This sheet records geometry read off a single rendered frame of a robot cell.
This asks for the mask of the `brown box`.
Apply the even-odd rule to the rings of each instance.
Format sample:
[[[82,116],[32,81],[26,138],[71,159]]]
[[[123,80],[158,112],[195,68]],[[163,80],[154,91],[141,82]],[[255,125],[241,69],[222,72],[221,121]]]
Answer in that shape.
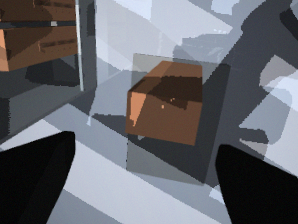
[[[125,133],[194,145],[202,65],[162,60],[126,91]]]
[[[76,27],[0,28],[0,71],[77,55]]]
[[[1,23],[73,22],[76,0],[0,0]]]

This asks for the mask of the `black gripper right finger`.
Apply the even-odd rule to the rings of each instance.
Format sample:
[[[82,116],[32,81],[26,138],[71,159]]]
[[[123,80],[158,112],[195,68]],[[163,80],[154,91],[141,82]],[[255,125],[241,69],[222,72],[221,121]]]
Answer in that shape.
[[[231,224],[298,224],[297,176],[222,144],[214,167]]]

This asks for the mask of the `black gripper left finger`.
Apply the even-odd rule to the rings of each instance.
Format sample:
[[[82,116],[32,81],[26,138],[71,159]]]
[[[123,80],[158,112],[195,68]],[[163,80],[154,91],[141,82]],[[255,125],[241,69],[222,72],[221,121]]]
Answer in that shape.
[[[0,152],[0,224],[47,224],[74,156],[71,131]]]

